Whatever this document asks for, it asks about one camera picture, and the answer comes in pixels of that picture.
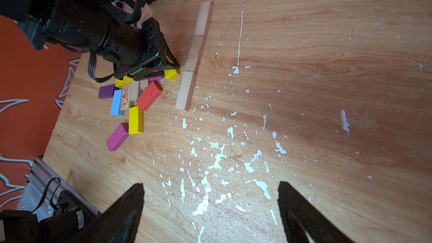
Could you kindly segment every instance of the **wooden table surface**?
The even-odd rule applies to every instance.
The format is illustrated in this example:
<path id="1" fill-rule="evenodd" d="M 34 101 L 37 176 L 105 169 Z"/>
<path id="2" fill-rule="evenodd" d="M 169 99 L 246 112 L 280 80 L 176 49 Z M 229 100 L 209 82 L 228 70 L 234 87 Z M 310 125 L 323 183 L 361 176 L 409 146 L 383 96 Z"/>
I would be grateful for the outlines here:
<path id="1" fill-rule="evenodd" d="M 151 5 L 181 71 L 203 1 Z M 44 161 L 102 212 L 143 182 L 137 242 L 283 242 L 280 181 L 356 242 L 430 242 L 432 0 L 212 1 L 189 112 L 181 77 L 164 80 L 144 133 L 109 152 L 128 116 L 109 115 L 83 55 Z"/>

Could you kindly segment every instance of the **wire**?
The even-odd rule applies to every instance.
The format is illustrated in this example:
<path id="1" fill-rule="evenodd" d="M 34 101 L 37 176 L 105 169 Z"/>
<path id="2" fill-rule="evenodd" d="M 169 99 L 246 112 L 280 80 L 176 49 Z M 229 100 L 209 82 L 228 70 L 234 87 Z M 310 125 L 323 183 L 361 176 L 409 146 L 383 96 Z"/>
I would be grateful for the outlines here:
<path id="1" fill-rule="evenodd" d="M 51 196 L 50 205 L 52 206 L 52 208 L 57 209 L 57 206 L 53 203 L 53 197 L 54 197 L 54 193 L 57 192 L 57 189 L 58 189 L 58 187 L 60 186 L 61 179 L 58 178 L 58 177 L 53 177 L 53 178 L 50 179 L 50 181 L 48 181 L 48 184 L 47 184 L 47 186 L 46 186 L 45 189 L 44 189 L 44 193 L 42 194 L 42 197 L 40 198 L 41 200 L 39 201 L 38 206 L 37 206 L 37 207 L 32 211 L 32 213 L 35 212 L 36 209 L 40 208 L 40 206 L 44 203 L 45 198 L 47 197 L 48 190 L 49 190 L 49 188 L 50 188 L 50 184 L 51 184 L 51 182 L 52 182 L 53 180 L 55 180 L 55 179 L 58 180 L 58 183 L 57 183 L 57 187 L 55 188 L 55 190 L 54 190 L 54 192 L 53 192 L 53 194 L 52 194 L 52 196 Z"/>

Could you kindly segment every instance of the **orange floor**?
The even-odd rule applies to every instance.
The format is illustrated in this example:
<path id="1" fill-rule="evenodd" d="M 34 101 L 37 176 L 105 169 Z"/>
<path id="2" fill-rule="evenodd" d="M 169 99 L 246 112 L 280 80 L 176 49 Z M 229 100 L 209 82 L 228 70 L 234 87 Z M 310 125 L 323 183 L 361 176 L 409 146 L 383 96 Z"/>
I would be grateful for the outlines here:
<path id="1" fill-rule="evenodd" d="M 33 161 L 35 156 L 44 154 L 60 113 L 55 100 L 64 100 L 67 88 L 63 90 L 63 86 L 68 72 L 73 77 L 76 68 L 69 61 L 80 55 L 58 45 L 48 45 L 49 49 L 42 51 L 34 50 L 15 22 L 3 16 L 0 16 L 0 32 L 2 211 L 16 208 L 22 193 L 21 186 L 25 185 L 25 176 L 30 172 L 28 163 L 14 160 Z"/>

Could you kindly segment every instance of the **pink wooden block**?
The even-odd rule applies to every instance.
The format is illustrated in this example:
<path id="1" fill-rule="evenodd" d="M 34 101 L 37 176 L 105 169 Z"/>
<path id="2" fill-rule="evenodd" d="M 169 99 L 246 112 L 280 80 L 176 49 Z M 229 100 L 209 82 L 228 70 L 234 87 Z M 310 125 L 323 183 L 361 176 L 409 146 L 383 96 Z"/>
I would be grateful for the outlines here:
<path id="1" fill-rule="evenodd" d="M 120 123 L 107 140 L 108 150 L 116 151 L 128 136 L 129 126 L 126 123 Z"/>

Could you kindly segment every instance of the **purple wooden block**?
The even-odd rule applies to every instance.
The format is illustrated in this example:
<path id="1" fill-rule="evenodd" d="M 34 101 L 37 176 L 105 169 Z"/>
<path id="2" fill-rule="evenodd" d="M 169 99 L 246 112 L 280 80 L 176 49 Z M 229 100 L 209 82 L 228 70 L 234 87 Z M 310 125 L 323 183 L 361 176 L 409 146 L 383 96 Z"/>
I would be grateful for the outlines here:
<path id="1" fill-rule="evenodd" d="M 149 79 L 150 82 L 159 82 L 160 80 L 163 80 L 163 77 L 154 77 Z"/>
<path id="2" fill-rule="evenodd" d="M 99 89 L 99 99 L 110 99 L 114 96 L 115 84 L 107 85 Z"/>
<path id="3" fill-rule="evenodd" d="M 108 150 L 116 151 L 128 136 L 129 126 L 126 123 L 120 123 L 107 140 Z"/>

